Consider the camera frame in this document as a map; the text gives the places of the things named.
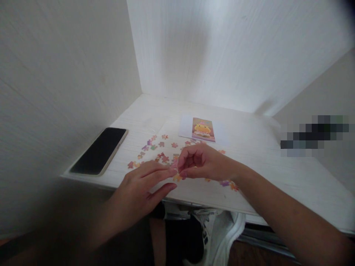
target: fingernail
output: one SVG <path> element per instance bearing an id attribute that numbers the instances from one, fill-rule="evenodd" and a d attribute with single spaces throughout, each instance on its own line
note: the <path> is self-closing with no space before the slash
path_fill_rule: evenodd
<path id="1" fill-rule="evenodd" d="M 176 169 L 171 169 L 170 172 L 171 172 L 171 175 L 176 175 L 178 173 Z"/>
<path id="2" fill-rule="evenodd" d="M 174 190 L 174 189 L 176 189 L 176 188 L 177 188 L 177 185 L 176 185 L 176 184 L 171 185 L 170 191 L 172 191 L 172 190 Z"/>

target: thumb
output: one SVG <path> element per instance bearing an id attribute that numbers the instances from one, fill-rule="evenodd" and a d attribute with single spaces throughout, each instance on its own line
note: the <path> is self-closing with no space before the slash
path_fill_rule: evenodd
<path id="1" fill-rule="evenodd" d="M 170 191 L 176 189 L 177 185 L 175 183 L 167 183 L 163 185 L 160 189 L 155 191 L 149 198 L 150 208 L 153 210 L 163 198 L 165 198 Z"/>
<path id="2" fill-rule="evenodd" d="M 188 178 L 208 178 L 205 167 L 191 167 L 181 171 L 180 176 Z"/>

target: yellow cartoon character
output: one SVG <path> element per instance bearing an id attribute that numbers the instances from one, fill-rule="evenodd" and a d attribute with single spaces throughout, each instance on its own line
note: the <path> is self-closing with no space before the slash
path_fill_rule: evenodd
<path id="1" fill-rule="evenodd" d="M 209 137 L 211 137 L 210 133 L 211 133 L 211 130 L 203 121 L 201 121 L 200 123 L 198 123 L 195 126 L 195 132 L 194 132 L 195 135 L 209 138 Z"/>

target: floor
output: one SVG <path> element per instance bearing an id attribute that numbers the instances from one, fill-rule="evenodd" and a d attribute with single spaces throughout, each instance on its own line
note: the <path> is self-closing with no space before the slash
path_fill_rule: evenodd
<path id="1" fill-rule="evenodd" d="M 298 265 L 272 251 L 235 241 L 230 249 L 228 266 Z"/>

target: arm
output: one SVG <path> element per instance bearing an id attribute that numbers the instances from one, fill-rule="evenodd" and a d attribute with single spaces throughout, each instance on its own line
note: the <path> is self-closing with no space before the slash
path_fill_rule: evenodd
<path id="1" fill-rule="evenodd" d="M 159 182 L 174 176 L 176 170 L 155 161 L 144 163 L 126 174 L 119 188 L 105 203 L 85 187 L 57 191 L 50 203 L 48 219 L 42 222 L 31 247 L 9 259 L 5 265 L 89 264 L 92 251 L 148 215 L 176 188 L 167 183 L 154 193 Z"/>
<path id="2" fill-rule="evenodd" d="M 301 263 L 345 265 L 351 259 L 354 247 L 340 231 L 246 165 L 195 145 L 182 151 L 178 167 L 181 176 L 234 181 Z"/>

